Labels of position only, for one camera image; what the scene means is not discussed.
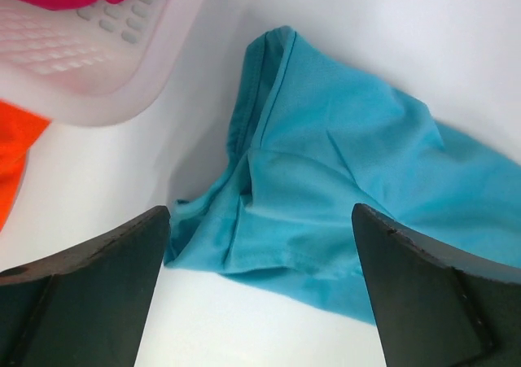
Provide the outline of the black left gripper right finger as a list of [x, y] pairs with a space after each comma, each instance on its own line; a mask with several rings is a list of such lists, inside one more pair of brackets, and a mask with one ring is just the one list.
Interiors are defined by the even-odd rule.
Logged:
[[358, 203], [352, 228], [388, 366], [518, 366], [520, 270]]

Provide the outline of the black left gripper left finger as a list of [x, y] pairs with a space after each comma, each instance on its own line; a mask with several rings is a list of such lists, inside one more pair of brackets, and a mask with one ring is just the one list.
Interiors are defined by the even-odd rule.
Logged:
[[3, 366], [132, 366], [170, 233], [156, 206], [1, 272]]

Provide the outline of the white plastic basket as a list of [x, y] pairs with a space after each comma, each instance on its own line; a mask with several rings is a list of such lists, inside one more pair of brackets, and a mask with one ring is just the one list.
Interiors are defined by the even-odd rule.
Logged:
[[204, 0], [1, 0], [1, 98], [71, 125], [129, 120], [159, 96]]

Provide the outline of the teal t shirt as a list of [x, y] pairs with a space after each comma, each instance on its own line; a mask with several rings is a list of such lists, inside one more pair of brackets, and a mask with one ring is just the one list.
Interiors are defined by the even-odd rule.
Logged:
[[246, 50], [224, 173], [177, 201], [164, 263], [372, 323], [352, 231], [365, 203], [471, 254], [520, 264], [520, 167], [294, 29]]

